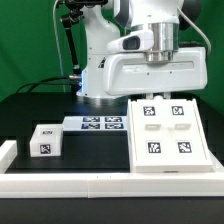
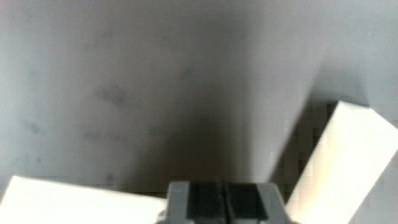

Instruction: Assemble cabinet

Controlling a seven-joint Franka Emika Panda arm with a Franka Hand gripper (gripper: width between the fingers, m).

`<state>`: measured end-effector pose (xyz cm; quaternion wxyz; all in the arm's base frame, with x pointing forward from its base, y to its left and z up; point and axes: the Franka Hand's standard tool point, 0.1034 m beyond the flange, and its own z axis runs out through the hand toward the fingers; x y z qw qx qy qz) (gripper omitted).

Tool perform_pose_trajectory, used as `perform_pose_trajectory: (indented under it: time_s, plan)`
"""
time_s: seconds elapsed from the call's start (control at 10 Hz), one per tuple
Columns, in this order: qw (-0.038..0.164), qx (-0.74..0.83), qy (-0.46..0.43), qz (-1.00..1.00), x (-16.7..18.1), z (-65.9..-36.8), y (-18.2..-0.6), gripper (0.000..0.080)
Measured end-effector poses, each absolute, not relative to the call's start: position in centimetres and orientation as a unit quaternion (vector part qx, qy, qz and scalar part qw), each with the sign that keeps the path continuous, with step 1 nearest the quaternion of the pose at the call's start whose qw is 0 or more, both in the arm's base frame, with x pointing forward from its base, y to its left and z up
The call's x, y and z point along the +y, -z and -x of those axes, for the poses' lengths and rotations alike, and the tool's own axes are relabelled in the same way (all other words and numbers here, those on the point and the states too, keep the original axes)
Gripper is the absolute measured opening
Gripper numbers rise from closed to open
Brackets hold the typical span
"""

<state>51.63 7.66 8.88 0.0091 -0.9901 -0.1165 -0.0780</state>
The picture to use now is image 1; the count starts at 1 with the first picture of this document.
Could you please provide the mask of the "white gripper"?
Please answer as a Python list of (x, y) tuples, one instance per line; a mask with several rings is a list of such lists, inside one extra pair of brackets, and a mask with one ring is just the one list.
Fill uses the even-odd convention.
[(103, 85), (110, 95), (189, 91), (207, 84), (205, 49), (180, 48), (176, 23), (144, 24), (107, 48)]

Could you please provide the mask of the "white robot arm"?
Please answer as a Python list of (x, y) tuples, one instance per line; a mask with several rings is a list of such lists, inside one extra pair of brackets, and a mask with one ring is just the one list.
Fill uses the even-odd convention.
[(181, 19), (199, 0), (66, 0), (83, 21), (87, 65), (79, 98), (112, 104), (130, 95), (202, 89), (206, 50), (178, 43)]

